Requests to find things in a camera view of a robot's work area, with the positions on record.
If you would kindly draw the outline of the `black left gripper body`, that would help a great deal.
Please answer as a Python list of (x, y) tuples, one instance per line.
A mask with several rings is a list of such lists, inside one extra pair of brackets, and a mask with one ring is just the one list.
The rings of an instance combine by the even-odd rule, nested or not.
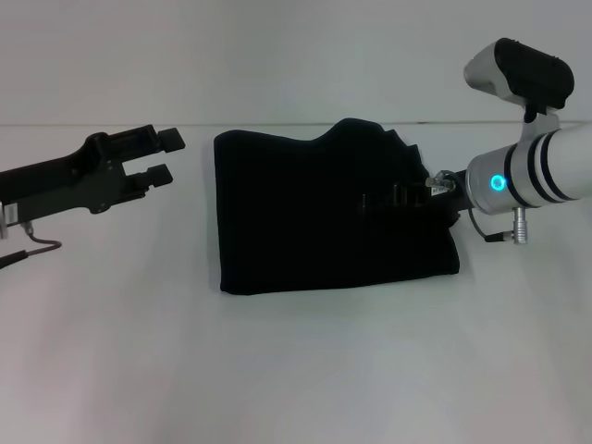
[(89, 136), (75, 153), (1, 173), (1, 203), (20, 217), (45, 217), (74, 208), (96, 215), (137, 197), (127, 195), (123, 164), (139, 156), (134, 131)]

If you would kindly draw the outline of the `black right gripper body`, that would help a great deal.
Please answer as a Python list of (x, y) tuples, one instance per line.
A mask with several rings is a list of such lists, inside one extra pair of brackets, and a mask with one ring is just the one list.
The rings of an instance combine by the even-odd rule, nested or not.
[(440, 170), (428, 176), (422, 187), (420, 205), (433, 210), (441, 210), (450, 218), (457, 220), (462, 211), (471, 208), (467, 196), (466, 171)]

